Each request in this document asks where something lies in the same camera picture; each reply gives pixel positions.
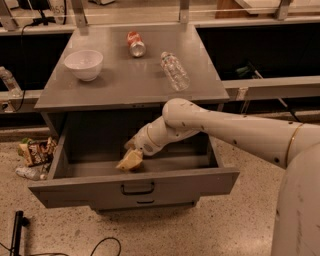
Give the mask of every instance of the open drawer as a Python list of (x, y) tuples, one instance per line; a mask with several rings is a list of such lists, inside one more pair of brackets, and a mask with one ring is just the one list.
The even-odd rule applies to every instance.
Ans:
[(159, 116), (150, 109), (70, 112), (48, 179), (30, 190), (47, 208), (93, 210), (195, 204), (202, 195), (229, 194), (239, 172), (219, 166), (203, 133), (145, 157), (134, 172), (115, 168), (123, 145)]

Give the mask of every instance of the cabinet top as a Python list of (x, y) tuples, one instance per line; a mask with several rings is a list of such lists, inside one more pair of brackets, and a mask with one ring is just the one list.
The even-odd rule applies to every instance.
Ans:
[[(137, 31), (146, 45), (143, 57), (130, 55), (126, 36)], [(104, 55), (99, 76), (84, 82), (64, 66), (71, 53), (92, 49)], [(175, 92), (160, 66), (161, 53), (173, 52), (190, 77), (190, 87)], [(148, 107), (171, 98), (197, 103), (226, 102), (229, 96), (193, 25), (139, 25), (76, 29), (45, 86), (35, 109), (85, 111)]]

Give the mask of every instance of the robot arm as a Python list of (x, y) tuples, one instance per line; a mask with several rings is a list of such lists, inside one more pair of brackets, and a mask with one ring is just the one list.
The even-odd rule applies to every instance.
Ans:
[(142, 155), (152, 156), (166, 144), (198, 132), (287, 169), (271, 255), (320, 255), (320, 126), (209, 111), (172, 99), (162, 117), (140, 129), (128, 145), (141, 154), (141, 162)]
[(168, 143), (198, 132), (233, 144), (282, 168), (287, 168), (299, 152), (320, 143), (318, 126), (210, 111), (177, 98), (164, 105), (162, 117), (140, 129), (133, 144), (143, 155), (152, 156)]

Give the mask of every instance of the speckled floor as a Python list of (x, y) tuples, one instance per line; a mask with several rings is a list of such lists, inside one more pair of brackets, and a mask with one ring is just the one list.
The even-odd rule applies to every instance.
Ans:
[[(277, 193), (284, 170), (218, 141), (226, 166), (241, 174), (227, 196), (202, 197), (195, 207), (169, 207), (97, 214), (88, 207), (46, 209), (15, 174), (23, 165), (21, 138), (46, 138), (46, 129), (0, 133), (0, 242), (10, 246), (14, 214), (30, 220), (23, 228), (21, 255), (61, 252), (90, 255), (103, 238), (121, 242), (121, 255), (270, 255)], [(94, 255), (117, 255), (115, 240)], [(8, 255), (0, 247), (0, 255)]]

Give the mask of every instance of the trash on floor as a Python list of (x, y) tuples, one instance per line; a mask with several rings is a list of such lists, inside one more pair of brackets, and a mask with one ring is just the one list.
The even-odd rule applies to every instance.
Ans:
[(18, 154), (25, 159), (25, 166), (18, 167), (16, 174), (30, 180), (47, 179), (57, 142), (51, 137), (45, 141), (24, 138), (18, 147)]

